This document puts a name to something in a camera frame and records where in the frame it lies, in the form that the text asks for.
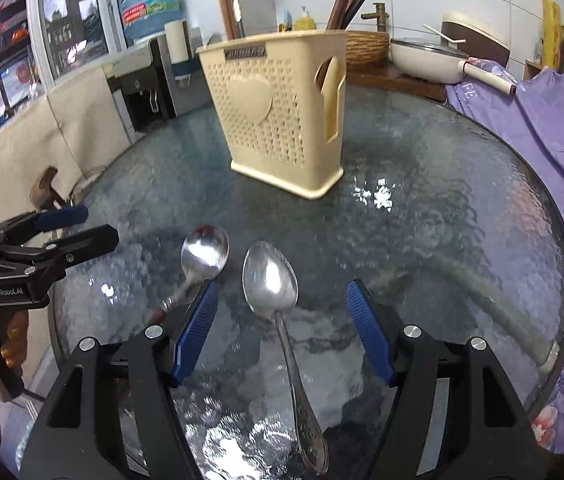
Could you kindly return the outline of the paper cup stack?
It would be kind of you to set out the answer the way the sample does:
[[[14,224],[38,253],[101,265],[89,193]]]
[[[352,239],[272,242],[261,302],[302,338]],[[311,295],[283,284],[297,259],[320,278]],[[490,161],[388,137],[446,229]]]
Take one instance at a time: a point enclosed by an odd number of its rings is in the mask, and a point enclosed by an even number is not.
[[[192,54],[186,20],[168,22],[164,29],[171,64],[189,61]]]

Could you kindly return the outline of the cream plastic utensil basket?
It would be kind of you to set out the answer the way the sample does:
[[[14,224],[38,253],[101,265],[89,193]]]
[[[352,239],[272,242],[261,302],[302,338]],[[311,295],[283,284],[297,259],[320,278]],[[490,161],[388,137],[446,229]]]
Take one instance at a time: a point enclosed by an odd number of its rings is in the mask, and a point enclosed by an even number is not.
[[[344,174],[346,34],[275,32],[197,50],[231,168],[306,200]]]

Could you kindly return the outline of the yellow soap bottle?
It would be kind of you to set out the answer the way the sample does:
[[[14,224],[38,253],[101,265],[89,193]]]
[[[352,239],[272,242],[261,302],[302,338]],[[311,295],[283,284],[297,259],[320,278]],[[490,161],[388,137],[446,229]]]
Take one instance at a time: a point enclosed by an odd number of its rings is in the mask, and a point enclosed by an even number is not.
[[[304,6],[302,7],[302,13],[300,14],[300,17],[293,25],[293,29],[297,30],[298,32],[317,29],[316,22],[310,16],[308,10]]]

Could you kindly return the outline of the round steel spoon wooden handle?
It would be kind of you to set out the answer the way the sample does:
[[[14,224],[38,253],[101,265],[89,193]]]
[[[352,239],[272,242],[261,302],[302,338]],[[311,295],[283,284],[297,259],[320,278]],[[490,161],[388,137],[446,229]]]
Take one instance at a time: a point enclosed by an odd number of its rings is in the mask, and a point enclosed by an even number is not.
[[[183,241],[180,252],[184,281],[162,301],[148,324],[160,324],[176,307],[188,304],[204,281],[214,280],[226,265],[230,252],[228,233],[218,226],[200,226]]]

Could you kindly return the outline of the curved brown wooden chopstick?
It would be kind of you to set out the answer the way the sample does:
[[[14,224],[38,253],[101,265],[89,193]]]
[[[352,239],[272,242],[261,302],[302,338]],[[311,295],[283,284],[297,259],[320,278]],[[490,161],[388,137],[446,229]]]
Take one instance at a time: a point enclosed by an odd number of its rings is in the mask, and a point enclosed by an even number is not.
[[[224,30],[229,40],[239,38],[238,25],[236,24],[231,0],[219,0]]]

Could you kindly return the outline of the dark wooden counter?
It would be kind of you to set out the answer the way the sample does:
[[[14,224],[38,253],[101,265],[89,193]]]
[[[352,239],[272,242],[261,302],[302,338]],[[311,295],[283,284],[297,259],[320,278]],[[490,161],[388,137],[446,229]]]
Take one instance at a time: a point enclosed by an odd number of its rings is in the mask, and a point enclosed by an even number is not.
[[[348,84],[354,86],[407,93],[439,103],[447,101],[446,88],[443,84],[432,84],[410,77],[397,70],[393,64],[348,67],[347,80]]]

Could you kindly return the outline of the yellow box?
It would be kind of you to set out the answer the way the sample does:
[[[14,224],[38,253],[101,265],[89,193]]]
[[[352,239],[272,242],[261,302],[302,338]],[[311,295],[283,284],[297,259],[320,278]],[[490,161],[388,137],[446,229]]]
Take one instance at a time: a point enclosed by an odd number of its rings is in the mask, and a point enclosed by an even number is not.
[[[542,0],[542,12],[544,12],[542,64],[557,70],[560,65],[562,41],[561,8],[553,0]]]

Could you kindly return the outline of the woven brown basin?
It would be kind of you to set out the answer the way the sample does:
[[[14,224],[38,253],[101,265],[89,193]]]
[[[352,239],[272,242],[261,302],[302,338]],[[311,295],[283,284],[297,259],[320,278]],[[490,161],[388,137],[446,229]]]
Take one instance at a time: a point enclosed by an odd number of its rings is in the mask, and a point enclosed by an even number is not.
[[[346,34],[346,62],[348,66],[380,65],[387,61],[389,50],[387,32],[358,32]]]

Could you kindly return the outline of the oval steel spoon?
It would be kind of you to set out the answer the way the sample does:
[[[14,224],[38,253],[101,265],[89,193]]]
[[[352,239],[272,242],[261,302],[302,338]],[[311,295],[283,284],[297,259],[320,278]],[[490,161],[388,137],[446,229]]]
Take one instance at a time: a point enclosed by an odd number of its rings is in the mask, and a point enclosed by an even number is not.
[[[247,249],[241,283],[250,310],[261,318],[268,318],[276,326],[288,371],[299,454],[315,474],[326,474],[329,469],[328,444],[305,391],[285,323],[285,315],[298,300],[296,274],[279,249],[260,240]]]

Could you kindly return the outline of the bamboo style faucet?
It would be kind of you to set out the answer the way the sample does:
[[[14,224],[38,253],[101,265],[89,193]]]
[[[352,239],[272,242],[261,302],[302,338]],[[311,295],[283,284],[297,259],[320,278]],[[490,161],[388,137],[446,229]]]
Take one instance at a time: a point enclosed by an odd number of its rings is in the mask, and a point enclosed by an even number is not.
[[[387,32],[388,29],[388,13],[386,12],[386,4],[384,2],[375,2],[374,11],[363,13],[360,15],[365,21],[375,20],[376,30],[378,32]]]

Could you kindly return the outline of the white water dispenser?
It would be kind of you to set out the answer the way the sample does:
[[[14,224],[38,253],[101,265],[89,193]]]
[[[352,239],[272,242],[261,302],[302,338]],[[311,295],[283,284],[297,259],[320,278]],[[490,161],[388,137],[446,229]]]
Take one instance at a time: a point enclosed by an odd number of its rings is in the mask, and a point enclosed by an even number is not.
[[[164,34],[115,54],[103,67],[122,122],[131,131],[148,133],[212,100],[200,59],[171,62]]]

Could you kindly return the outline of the cream frying pan with lid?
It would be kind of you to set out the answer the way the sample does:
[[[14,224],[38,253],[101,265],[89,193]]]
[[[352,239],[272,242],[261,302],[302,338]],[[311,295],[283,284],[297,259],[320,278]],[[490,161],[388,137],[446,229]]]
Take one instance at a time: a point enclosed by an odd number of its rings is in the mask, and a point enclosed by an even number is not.
[[[516,84],[487,70],[483,70],[471,58],[450,44],[463,44],[464,39],[453,40],[430,27],[430,30],[446,44],[435,44],[419,39],[393,38],[389,43],[390,59],[401,72],[434,84],[458,84],[466,77],[514,96]]]

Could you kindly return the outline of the brown rice cooker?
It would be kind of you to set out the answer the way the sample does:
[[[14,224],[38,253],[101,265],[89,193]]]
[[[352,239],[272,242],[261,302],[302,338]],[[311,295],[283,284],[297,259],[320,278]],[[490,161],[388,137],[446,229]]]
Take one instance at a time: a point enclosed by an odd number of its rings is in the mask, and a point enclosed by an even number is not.
[[[509,40],[476,18],[459,12],[447,12],[442,16],[442,33],[453,40],[464,39],[457,47],[473,58],[491,60],[503,67],[508,65]]]

